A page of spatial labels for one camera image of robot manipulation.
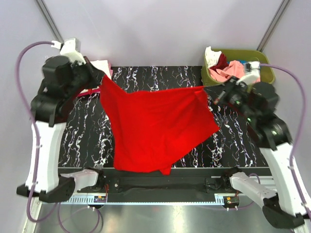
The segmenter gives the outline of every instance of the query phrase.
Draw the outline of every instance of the gray floor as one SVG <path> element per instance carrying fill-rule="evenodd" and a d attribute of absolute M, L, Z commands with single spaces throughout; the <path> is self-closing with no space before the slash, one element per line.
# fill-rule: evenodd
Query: gray floor
<path fill-rule="evenodd" d="M 241 197 L 241 206 L 250 200 Z M 61 206 L 61 218 L 68 218 L 81 205 Z M 43 205 L 40 215 L 51 209 Z M 274 229 L 264 218 L 261 209 L 251 207 L 238 211 L 215 211 L 203 206 L 104 206 L 100 209 L 104 224 L 96 233 L 288 233 Z M 88 233 L 95 226 L 96 213 L 83 210 L 64 222 L 71 233 Z M 35 233 L 62 233 L 57 224 L 57 215 L 37 224 Z"/>

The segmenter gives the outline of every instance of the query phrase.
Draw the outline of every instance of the green basket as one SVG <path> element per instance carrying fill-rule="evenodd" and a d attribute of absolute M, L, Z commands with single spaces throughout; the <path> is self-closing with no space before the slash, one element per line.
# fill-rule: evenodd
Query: green basket
<path fill-rule="evenodd" d="M 226 57 L 227 61 L 234 61 L 234 60 L 243 60 L 243 61 L 259 61 L 260 63 L 268 64 L 268 58 L 262 53 L 257 50 L 222 50 L 222 49 L 212 49 L 213 51 L 221 51 Z M 202 82 L 204 86 L 215 86 L 220 85 L 222 82 L 214 80 L 207 68 L 207 62 L 204 56 L 204 63 L 205 65 L 202 67 L 201 75 L 202 75 Z M 273 84 L 276 77 L 274 72 L 270 67 L 261 67 L 260 68 L 260 81 Z"/>

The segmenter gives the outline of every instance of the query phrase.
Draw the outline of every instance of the pink clothing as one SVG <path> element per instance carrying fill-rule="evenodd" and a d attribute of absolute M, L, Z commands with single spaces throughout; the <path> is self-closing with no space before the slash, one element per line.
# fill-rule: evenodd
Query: pink clothing
<path fill-rule="evenodd" d="M 219 82 L 225 82 L 227 79 L 229 79 L 231 76 L 235 76 L 237 78 L 241 78 L 244 76 L 244 66 L 241 62 L 239 61 L 232 61 L 230 62 L 229 66 L 224 68 L 223 70 L 221 69 L 208 69 L 210 76 Z"/>

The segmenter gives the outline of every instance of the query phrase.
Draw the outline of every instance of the red cloth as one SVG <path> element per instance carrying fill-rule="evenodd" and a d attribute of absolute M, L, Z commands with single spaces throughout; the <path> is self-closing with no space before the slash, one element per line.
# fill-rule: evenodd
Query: red cloth
<path fill-rule="evenodd" d="M 173 163 L 219 129 L 202 86 L 127 94 L 105 76 L 100 90 L 117 170 L 169 175 Z"/>
<path fill-rule="evenodd" d="M 222 53 L 222 54 L 220 54 L 220 57 L 219 57 L 217 65 L 214 65 L 213 67 L 210 67 L 210 69 L 216 71 L 216 69 L 224 69 L 227 66 L 229 66 L 229 64 L 227 63 L 227 57 Z"/>

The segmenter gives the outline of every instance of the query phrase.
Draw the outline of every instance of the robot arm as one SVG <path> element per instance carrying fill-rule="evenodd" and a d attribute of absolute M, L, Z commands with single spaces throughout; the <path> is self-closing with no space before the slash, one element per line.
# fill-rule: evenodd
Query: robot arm
<path fill-rule="evenodd" d="M 83 169 L 71 174 L 58 174 L 60 143 L 66 121 L 73 109 L 73 101 L 84 89 L 99 86 L 105 73 L 95 68 L 79 52 L 79 42 L 73 38 L 61 44 L 54 42 L 60 55 L 46 60 L 42 67 L 44 79 L 38 94 L 31 102 L 40 135 L 40 154 L 34 196 L 44 202 L 62 202 L 73 192 L 84 187 L 104 187 L 100 170 Z M 28 197 L 33 185 L 36 134 L 33 130 L 31 167 L 26 183 L 17 188 L 17 194 Z"/>
<path fill-rule="evenodd" d="M 236 167 L 222 176 L 222 186 L 246 194 L 262 208 L 266 219 L 274 227 L 294 229 L 305 223 L 307 215 L 288 166 L 292 138 L 286 123 L 274 114 L 279 97 L 272 85 L 263 82 L 254 84 L 251 92 L 247 92 L 248 85 L 259 77 L 259 66 L 259 62 L 245 64 L 245 76 L 241 79 L 231 77 L 225 82 L 222 93 L 214 103 L 229 104 L 246 118 L 249 135 L 269 165 L 277 192 L 248 178 Z M 300 173 L 298 170 L 296 173 L 309 203 L 310 197 Z"/>

